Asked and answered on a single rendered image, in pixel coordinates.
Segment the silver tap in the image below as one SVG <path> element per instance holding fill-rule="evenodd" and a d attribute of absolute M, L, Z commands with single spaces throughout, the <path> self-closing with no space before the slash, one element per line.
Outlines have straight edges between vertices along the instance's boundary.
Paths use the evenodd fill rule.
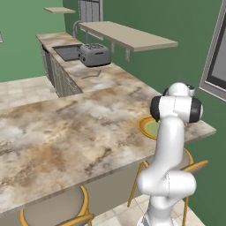
<path fill-rule="evenodd" d="M 82 22 L 83 22 L 82 20 L 78 20 L 78 21 L 74 22 L 74 24 L 72 26 L 72 37 L 73 38 L 76 38 L 76 35 L 77 35 L 77 25 Z"/>

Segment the grey framed wall window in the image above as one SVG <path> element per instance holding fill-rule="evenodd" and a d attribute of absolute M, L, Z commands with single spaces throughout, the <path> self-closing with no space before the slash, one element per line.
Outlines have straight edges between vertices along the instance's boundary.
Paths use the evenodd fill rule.
<path fill-rule="evenodd" d="M 199 89 L 226 102 L 226 0 L 222 0 Z"/>

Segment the long beige wall shelf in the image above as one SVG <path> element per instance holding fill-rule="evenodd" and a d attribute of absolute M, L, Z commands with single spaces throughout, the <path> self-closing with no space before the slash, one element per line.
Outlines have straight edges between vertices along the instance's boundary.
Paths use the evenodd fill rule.
<path fill-rule="evenodd" d="M 140 52 L 153 49 L 173 48 L 178 45 L 172 41 L 154 34 L 149 34 L 128 26 L 110 21 L 83 22 L 79 26 L 87 33 L 96 34 L 111 41 L 111 51 L 118 44 L 125 48 L 125 59 L 130 59 L 130 52 Z"/>

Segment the yellow bar stool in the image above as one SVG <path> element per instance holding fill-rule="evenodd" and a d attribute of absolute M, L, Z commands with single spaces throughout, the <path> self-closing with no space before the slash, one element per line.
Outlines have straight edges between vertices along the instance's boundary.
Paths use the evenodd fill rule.
<path fill-rule="evenodd" d="M 21 226 L 92 226 L 88 192 L 84 185 L 71 188 L 19 212 Z"/>
<path fill-rule="evenodd" d="M 196 174 L 197 172 L 201 171 L 204 167 L 206 167 L 209 164 L 209 161 L 204 160 L 204 161 L 200 161 L 200 162 L 195 162 L 193 160 L 192 154 L 185 148 L 184 152 L 183 152 L 183 160 L 182 160 L 181 164 L 182 164 L 181 170 L 191 172 L 192 174 Z M 142 171 L 143 167 L 147 168 L 148 166 L 149 166 L 149 163 L 147 161 L 143 161 L 139 165 L 137 176 Z M 137 180 L 136 179 L 134 180 L 134 184 L 133 184 L 132 191 L 131 191 L 131 194 L 130 194 L 130 197 L 129 197 L 129 200 L 128 200 L 128 203 L 127 203 L 127 207 L 129 207 L 131 205 L 133 195 L 134 195 L 135 190 L 136 190 L 136 186 L 137 186 Z M 183 214 L 182 226 L 185 226 L 188 204 L 189 204 L 189 198 L 186 197 L 185 198 L 185 205 L 184 205 L 184 214 Z"/>

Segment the dark sink basin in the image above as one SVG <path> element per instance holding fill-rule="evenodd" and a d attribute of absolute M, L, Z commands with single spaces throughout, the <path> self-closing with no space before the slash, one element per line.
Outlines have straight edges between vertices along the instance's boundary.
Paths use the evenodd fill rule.
<path fill-rule="evenodd" d="M 81 44 L 55 46 L 53 50 L 65 61 L 74 61 L 79 59 Z"/>

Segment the grey toaster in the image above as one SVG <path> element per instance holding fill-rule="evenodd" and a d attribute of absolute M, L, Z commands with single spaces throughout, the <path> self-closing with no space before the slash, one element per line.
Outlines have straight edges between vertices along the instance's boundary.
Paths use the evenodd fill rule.
<path fill-rule="evenodd" d="M 111 63 L 111 53 L 99 43 L 85 44 L 79 48 L 79 60 L 86 67 L 104 66 Z"/>

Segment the small beige wall shelf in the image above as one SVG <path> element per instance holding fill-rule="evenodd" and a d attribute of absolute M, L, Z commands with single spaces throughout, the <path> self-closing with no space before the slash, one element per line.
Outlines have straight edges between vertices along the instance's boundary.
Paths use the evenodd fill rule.
<path fill-rule="evenodd" d="M 67 13 L 75 13 L 76 11 L 72 9 L 68 9 L 65 7 L 44 7 L 45 11 L 51 12 L 53 14 L 67 14 Z"/>

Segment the yellow green plate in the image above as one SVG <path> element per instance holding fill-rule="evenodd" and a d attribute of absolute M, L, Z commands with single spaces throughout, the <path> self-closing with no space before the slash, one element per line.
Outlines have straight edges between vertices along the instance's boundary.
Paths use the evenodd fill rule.
<path fill-rule="evenodd" d="M 156 139 L 160 123 L 160 121 L 156 122 L 151 115 L 148 115 L 140 119 L 139 130 L 150 139 Z"/>

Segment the grey fork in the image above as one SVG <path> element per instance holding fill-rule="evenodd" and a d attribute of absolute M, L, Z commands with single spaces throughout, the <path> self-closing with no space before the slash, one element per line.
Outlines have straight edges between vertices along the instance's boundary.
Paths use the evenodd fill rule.
<path fill-rule="evenodd" d="M 81 79 L 88 79 L 88 78 L 91 78 L 91 77 L 99 77 L 101 72 L 102 72 L 102 70 L 99 70 L 95 75 L 88 75 L 88 76 L 83 77 Z"/>

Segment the grey cupboard run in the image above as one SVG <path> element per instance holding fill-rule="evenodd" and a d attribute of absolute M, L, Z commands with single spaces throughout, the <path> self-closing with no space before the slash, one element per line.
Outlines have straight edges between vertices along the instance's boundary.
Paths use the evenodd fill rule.
<path fill-rule="evenodd" d="M 81 89 L 72 80 L 60 63 L 40 43 L 44 71 L 59 97 L 81 94 Z"/>

